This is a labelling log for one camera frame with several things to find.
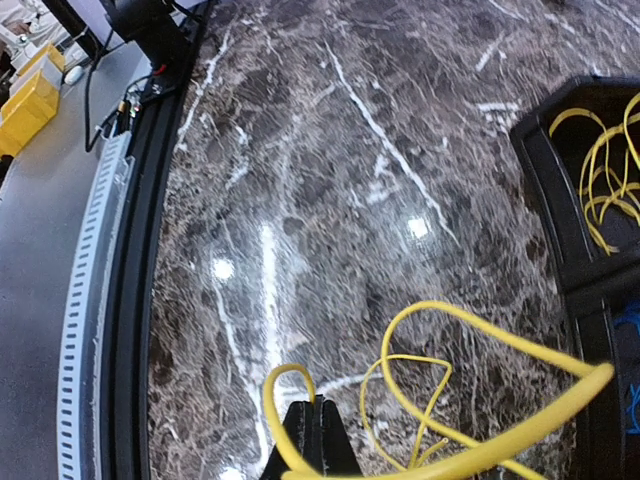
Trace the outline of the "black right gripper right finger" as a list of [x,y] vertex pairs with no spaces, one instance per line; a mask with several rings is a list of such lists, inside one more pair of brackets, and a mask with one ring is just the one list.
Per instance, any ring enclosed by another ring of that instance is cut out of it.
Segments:
[[361,475],[338,408],[323,395],[314,405],[314,468],[325,477]]

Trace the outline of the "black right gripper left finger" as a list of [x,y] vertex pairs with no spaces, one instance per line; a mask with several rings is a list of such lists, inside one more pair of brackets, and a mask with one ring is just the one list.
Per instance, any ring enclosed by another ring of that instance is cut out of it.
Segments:
[[284,420],[274,403],[264,402],[267,424],[274,441],[272,453],[262,473],[263,479],[317,479],[310,454],[313,446],[313,416],[318,401],[294,401]]

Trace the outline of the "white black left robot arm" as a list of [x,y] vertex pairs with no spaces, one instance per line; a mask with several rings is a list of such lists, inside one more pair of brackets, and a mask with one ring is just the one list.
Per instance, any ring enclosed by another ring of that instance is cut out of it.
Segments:
[[216,1],[101,1],[112,30],[134,42],[159,70],[180,70],[186,63],[192,36],[205,23]]

